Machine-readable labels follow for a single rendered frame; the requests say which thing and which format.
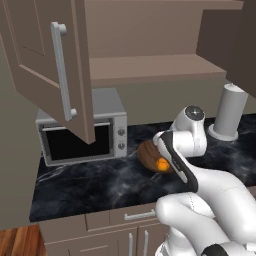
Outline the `brown base cabinet door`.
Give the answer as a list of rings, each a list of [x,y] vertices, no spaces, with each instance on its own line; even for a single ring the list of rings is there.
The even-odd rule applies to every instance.
[[[140,226],[138,228],[137,256],[143,256],[145,230],[149,233],[147,256],[155,256],[155,252],[164,242],[169,228],[159,223]]]
[[[48,256],[128,256],[129,233],[136,256],[137,229],[129,228],[45,244]]]

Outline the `silver microwave oven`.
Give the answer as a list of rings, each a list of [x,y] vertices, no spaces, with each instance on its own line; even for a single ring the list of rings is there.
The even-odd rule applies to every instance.
[[[96,141],[87,144],[42,110],[35,121],[47,166],[127,155],[127,113],[115,88],[92,91]]]

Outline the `brown wooden bowl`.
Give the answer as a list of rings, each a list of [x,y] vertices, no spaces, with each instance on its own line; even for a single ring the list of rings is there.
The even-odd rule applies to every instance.
[[[172,173],[173,168],[170,166],[166,172],[161,172],[156,167],[156,161],[159,158],[164,158],[154,145],[152,140],[142,142],[137,148],[137,157],[141,164],[147,169],[157,173]]]

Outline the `orange fruit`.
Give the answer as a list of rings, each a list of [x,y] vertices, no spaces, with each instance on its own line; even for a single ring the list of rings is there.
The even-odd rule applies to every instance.
[[[170,165],[169,165],[168,161],[165,158],[159,158],[156,161],[156,167],[159,171],[166,172],[166,171],[169,170]]]

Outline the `white paper towel roll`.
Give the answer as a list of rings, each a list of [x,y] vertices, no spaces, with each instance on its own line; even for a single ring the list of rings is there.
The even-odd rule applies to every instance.
[[[209,126],[209,134],[221,141],[235,141],[238,126],[248,99],[248,94],[233,83],[225,84],[215,122]]]

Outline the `brown drawer front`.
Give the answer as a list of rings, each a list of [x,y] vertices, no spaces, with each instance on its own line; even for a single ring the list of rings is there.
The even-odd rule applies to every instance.
[[[109,211],[111,225],[126,224],[136,221],[144,221],[156,217],[155,204],[143,204]]]

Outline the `brown wall cabinet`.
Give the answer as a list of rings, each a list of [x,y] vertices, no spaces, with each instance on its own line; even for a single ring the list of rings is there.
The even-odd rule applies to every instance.
[[[205,10],[238,10],[239,0],[85,0],[94,87],[223,78],[196,52]]]

